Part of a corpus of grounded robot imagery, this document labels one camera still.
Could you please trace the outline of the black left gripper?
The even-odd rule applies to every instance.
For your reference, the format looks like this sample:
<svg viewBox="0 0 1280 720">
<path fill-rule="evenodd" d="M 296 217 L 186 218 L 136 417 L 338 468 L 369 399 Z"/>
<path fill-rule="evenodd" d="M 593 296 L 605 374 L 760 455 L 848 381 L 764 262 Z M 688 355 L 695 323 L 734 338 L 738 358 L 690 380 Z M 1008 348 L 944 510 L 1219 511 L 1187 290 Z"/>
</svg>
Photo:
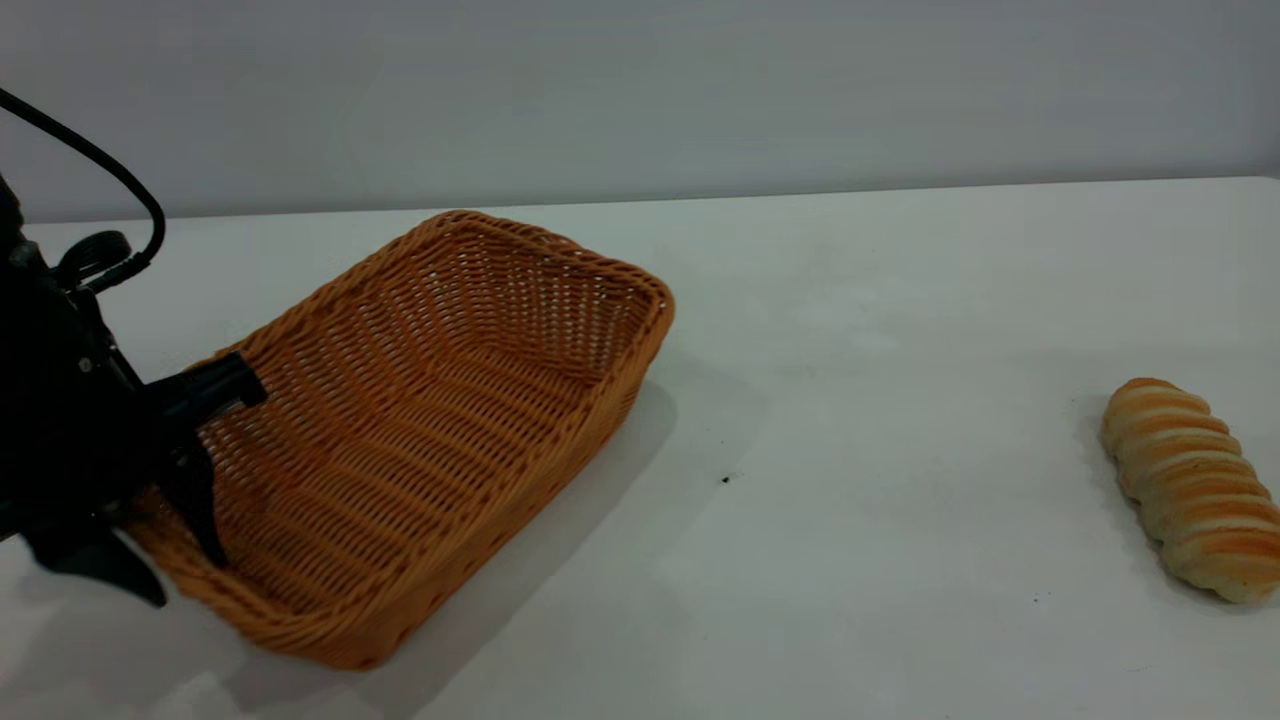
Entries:
<svg viewBox="0 0 1280 720">
<path fill-rule="evenodd" d="M 224 568 L 198 429 L 265 398 L 239 354 L 143 383 L 91 292 L 63 287 L 36 250 L 3 264 L 3 528 L 46 571 L 164 607 L 155 571 L 111 529 L 115 511 L 152 487 Z"/>
</svg>

